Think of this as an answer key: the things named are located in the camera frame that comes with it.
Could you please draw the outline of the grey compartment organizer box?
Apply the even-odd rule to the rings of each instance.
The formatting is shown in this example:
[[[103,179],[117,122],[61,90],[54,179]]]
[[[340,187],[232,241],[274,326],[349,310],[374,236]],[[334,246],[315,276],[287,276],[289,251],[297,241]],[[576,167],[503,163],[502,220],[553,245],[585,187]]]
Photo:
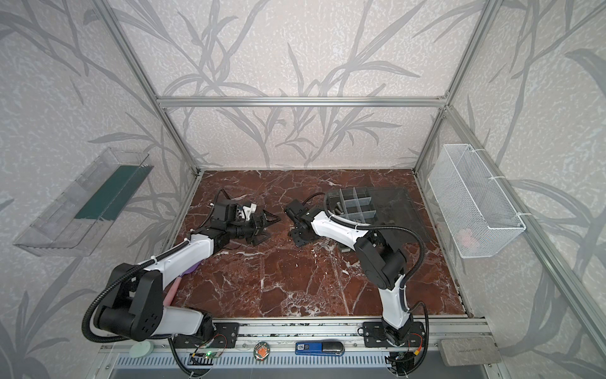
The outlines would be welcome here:
[[[349,229],[356,226],[376,225],[379,221],[372,187],[348,187],[333,190],[325,196],[324,205],[330,215],[339,219]]]

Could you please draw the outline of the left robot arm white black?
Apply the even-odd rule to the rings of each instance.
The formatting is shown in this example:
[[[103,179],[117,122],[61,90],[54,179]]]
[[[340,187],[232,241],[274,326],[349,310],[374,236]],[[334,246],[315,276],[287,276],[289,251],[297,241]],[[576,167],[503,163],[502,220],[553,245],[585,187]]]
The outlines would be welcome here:
[[[83,336],[97,344],[207,336],[211,317],[200,310],[165,304],[166,288],[234,239],[252,246],[263,243],[270,237],[266,228],[280,220],[251,202],[215,202],[207,221],[182,243],[139,264],[124,263],[113,269],[106,287],[85,311]]]

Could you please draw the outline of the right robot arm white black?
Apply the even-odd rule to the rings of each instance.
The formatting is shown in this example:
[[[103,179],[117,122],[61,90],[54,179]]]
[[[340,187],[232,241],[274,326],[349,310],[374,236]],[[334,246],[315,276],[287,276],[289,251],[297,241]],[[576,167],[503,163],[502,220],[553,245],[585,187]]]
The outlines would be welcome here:
[[[290,202],[284,212],[294,224],[289,235],[295,246],[329,238],[352,249],[367,279],[379,289],[385,331],[394,338],[408,333],[413,309],[407,304],[407,281],[421,268],[427,252],[418,233],[406,227],[355,223],[319,206],[309,208],[299,200]],[[410,236],[419,246],[418,260],[411,269],[407,269],[402,234]]]

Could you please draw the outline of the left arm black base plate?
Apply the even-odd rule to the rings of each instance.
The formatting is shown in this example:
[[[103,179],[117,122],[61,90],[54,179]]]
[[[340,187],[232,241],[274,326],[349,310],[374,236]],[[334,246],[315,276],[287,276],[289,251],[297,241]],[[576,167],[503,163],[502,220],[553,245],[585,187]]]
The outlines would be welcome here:
[[[233,349],[236,346],[240,324],[237,322],[218,322],[213,324],[213,330],[199,331],[194,335],[175,336],[174,345],[177,349],[213,348]]]

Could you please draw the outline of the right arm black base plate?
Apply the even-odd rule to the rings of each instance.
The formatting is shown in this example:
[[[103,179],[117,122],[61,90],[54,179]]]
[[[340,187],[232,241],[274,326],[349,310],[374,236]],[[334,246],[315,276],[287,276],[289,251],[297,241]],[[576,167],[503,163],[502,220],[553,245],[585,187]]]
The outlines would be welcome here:
[[[396,348],[396,345],[388,341],[382,322],[364,322],[361,327],[361,335],[364,338],[365,347]],[[414,322],[401,348],[419,348],[424,344],[426,337],[425,326],[422,322]]]

